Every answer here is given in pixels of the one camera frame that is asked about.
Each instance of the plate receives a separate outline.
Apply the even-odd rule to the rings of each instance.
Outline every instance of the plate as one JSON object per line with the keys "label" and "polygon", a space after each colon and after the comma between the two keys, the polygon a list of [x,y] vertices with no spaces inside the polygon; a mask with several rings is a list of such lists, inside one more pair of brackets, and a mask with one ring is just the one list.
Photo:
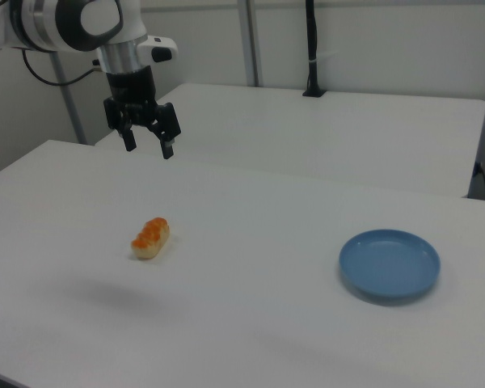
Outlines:
{"label": "plate", "polygon": [[414,297],[430,289],[441,269],[435,248],[400,230],[371,230],[348,241],[339,254],[346,280],[377,297]]}

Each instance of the table surface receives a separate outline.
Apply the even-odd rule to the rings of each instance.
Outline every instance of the table surface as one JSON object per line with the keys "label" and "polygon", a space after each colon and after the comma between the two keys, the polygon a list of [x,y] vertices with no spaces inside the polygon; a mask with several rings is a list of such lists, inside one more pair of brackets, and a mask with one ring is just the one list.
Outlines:
{"label": "table surface", "polygon": [[[158,259],[129,244],[165,217]],[[365,230],[439,252],[420,300],[367,300]],[[485,387],[485,203],[49,142],[0,173],[0,374],[35,388]]]}
{"label": "table surface", "polygon": [[[410,192],[461,197],[470,178],[485,103],[399,95],[185,84],[172,102],[183,134],[175,157]],[[161,159],[147,129],[136,152]],[[97,144],[124,150],[116,132]]]}

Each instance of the white wall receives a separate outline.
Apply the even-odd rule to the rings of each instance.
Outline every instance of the white wall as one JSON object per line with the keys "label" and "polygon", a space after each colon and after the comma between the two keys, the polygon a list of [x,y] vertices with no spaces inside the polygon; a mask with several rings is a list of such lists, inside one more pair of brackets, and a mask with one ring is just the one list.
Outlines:
{"label": "white wall", "polygon": [[[485,5],[323,7],[317,19],[318,51],[335,53],[319,66],[332,91],[485,100]],[[305,11],[261,7],[257,23],[264,85],[305,88]]]}
{"label": "white wall", "polygon": [[[149,34],[168,36],[179,46],[177,61],[154,66],[158,98],[184,82],[247,85],[238,10],[235,1],[231,3],[228,8],[197,6],[194,11],[151,8],[143,14]],[[67,78],[86,70],[94,57],[61,55]],[[96,74],[72,86],[72,94],[86,137],[95,144],[111,132],[103,108],[103,100],[110,96],[105,76]]]}
{"label": "white wall", "polygon": [[[55,79],[47,54],[30,53],[32,66]],[[0,52],[0,170],[48,139],[76,141],[61,91],[35,80],[21,52]]]}

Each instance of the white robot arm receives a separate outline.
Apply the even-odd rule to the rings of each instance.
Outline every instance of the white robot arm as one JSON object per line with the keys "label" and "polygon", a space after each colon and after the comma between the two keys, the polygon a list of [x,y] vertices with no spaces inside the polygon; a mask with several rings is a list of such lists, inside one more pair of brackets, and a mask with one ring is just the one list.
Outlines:
{"label": "white robot arm", "polygon": [[104,101],[108,125],[128,151],[132,126],[142,125],[162,144],[164,158],[180,127],[172,104],[158,106],[150,65],[173,59],[173,40],[147,36],[140,0],[0,0],[0,49],[52,53],[96,50],[112,97]]}

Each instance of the table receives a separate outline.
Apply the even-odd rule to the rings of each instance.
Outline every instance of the table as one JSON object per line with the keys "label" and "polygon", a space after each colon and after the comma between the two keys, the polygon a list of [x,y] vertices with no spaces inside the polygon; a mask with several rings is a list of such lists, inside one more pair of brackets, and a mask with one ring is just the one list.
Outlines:
{"label": "table", "polygon": [[[166,217],[159,259],[129,243]],[[436,288],[359,298],[355,234],[439,252]],[[33,388],[485,386],[485,203],[49,142],[0,173],[0,374]]]}
{"label": "table", "polygon": [[[185,84],[175,105],[183,134],[175,157],[411,192],[469,192],[485,103],[401,95]],[[136,152],[161,158],[147,129]],[[116,132],[98,147],[124,150]]]}

